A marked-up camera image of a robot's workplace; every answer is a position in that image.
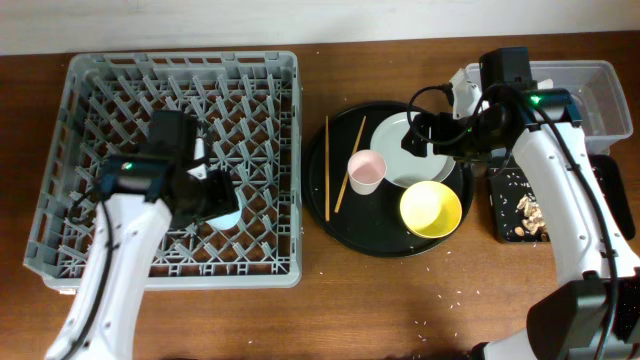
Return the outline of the pink plastic cup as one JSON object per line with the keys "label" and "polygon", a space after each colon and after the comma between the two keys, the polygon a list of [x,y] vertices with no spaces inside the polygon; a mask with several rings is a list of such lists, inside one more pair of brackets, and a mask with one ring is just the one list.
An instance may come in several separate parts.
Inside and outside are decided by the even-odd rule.
{"label": "pink plastic cup", "polygon": [[356,194],[370,195],[386,176],[384,158],[372,150],[361,150],[351,156],[347,166],[351,188]]}

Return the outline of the grey round plate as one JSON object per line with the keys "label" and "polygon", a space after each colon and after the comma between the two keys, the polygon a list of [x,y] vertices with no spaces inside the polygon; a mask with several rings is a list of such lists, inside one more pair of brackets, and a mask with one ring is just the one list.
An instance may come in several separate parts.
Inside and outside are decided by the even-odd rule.
{"label": "grey round plate", "polygon": [[444,181],[456,164],[452,157],[436,155],[433,145],[427,144],[427,156],[417,157],[401,147],[401,140],[409,132],[405,113],[386,118],[375,129],[370,149],[385,160],[385,179],[392,184],[408,188],[421,181]]}

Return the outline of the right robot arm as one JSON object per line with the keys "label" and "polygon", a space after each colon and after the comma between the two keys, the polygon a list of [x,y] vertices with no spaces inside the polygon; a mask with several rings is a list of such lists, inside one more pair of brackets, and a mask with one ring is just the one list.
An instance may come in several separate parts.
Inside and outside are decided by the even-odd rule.
{"label": "right robot arm", "polygon": [[563,88],[542,89],[524,47],[479,60],[481,91],[440,86],[452,111],[408,107],[403,149],[462,162],[506,150],[542,210],[558,288],[533,305],[523,330],[476,345],[474,359],[635,359],[639,355],[639,258],[593,173],[582,118]]}

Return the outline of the yellow plastic bowl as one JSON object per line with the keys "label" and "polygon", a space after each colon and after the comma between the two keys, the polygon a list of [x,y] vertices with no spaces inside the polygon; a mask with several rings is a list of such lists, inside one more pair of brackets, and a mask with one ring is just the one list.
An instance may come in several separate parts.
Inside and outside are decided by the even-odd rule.
{"label": "yellow plastic bowl", "polygon": [[409,232],[426,239],[452,234],[463,216],[456,193],[435,181],[422,181],[407,188],[401,196],[399,210]]}

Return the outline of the light blue plastic cup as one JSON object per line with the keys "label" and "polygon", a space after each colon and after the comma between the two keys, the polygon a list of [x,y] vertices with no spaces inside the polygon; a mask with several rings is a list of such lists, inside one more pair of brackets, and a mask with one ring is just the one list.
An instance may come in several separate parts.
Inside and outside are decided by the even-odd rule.
{"label": "light blue plastic cup", "polygon": [[229,213],[229,214],[226,214],[226,215],[222,215],[222,216],[218,216],[218,217],[215,217],[215,218],[211,218],[211,219],[205,221],[205,223],[207,225],[209,225],[211,228],[213,228],[214,230],[223,230],[223,231],[225,231],[225,230],[232,229],[240,221],[240,219],[242,217],[242,211],[243,211],[243,208],[244,208],[243,200],[241,198],[241,190],[236,188],[234,190],[234,192],[235,192],[235,196],[236,196],[238,209],[236,211],[232,212],[232,213]]}

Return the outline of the brown food scraps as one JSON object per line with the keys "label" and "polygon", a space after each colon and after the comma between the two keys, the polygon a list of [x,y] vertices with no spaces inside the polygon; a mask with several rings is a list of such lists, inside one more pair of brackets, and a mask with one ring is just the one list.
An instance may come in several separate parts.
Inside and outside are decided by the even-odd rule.
{"label": "brown food scraps", "polygon": [[548,242],[549,235],[541,208],[531,195],[524,195],[516,206],[516,213],[521,216],[520,224],[513,231],[519,238],[531,236],[534,241]]}

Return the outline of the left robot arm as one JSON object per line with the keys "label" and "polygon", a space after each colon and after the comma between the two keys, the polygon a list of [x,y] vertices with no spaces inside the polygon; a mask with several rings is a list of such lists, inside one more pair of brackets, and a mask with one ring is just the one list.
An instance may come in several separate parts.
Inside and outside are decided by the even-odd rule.
{"label": "left robot arm", "polygon": [[86,268],[49,359],[129,359],[156,250],[166,233],[205,223],[229,230],[242,207],[224,170],[210,170],[196,117],[151,116],[136,152],[110,156],[90,193],[98,200]]}

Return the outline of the white paper napkin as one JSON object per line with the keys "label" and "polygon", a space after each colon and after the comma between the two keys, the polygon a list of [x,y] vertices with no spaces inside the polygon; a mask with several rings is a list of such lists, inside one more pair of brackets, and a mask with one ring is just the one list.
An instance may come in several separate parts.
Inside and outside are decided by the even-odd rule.
{"label": "white paper napkin", "polygon": [[554,82],[552,79],[545,79],[537,82],[538,90],[552,89],[553,87],[554,87]]}

